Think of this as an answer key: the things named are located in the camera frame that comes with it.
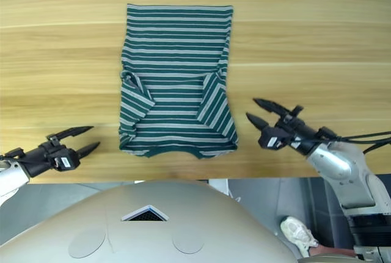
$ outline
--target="black cable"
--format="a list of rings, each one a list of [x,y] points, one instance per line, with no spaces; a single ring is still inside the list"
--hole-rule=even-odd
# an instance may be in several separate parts
[[[362,138],[371,138],[373,136],[384,136],[384,135],[391,135],[391,131],[383,131],[381,133],[369,133],[366,135],[359,135],[359,136],[344,136],[343,139],[362,139]]]
[[[330,139],[301,139],[300,142],[313,142],[313,143],[329,143],[329,142],[344,142],[351,144],[382,144],[391,142],[391,138],[374,139],[372,141],[355,141],[347,138],[330,138]]]
[[[364,151],[362,151],[364,154],[366,154],[366,153],[368,153],[368,152],[371,152],[371,151],[373,151],[373,150],[375,150],[375,149],[378,149],[378,148],[380,148],[380,147],[382,147],[382,146],[385,146],[385,145],[388,145],[388,144],[390,144],[391,145],[391,142],[389,142],[389,143],[381,143],[381,144],[375,144],[375,145],[373,145],[373,146],[370,146],[369,148],[366,148]]]

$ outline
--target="shirt sleeve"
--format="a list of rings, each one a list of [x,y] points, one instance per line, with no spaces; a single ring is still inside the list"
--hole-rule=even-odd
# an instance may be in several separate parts
[[[120,149],[136,136],[136,123],[155,105],[139,77],[129,71],[121,73]]]

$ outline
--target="person's foot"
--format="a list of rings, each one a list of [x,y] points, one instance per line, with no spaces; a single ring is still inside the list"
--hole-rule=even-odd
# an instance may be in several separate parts
[[[303,257],[310,256],[310,247],[317,247],[318,241],[315,240],[311,231],[306,228],[303,222],[295,217],[288,216],[284,219],[280,228],[285,237],[297,246]]]

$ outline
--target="green and white striped shirt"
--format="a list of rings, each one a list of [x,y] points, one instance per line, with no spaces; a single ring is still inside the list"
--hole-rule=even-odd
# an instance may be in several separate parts
[[[128,4],[120,149],[210,158],[238,136],[225,93],[232,6]]]

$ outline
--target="gray floor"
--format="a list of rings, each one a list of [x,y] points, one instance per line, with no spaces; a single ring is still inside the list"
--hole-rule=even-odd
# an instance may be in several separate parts
[[[26,185],[0,207],[0,244],[74,203],[121,184]],[[230,180],[229,185],[234,198],[240,197],[240,203],[299,257],[297,249],[285,240],[279,223],[287,215],[309,220],[301,180],[241,179]]]
[[[280,222],[294,216],[310,225],[312,206],[303,187],[306,182],[297,178],[238,179],[230,180],[229,187],[233,197],[240,197],[239,203],[300,258],[296,246],[281,233]]]

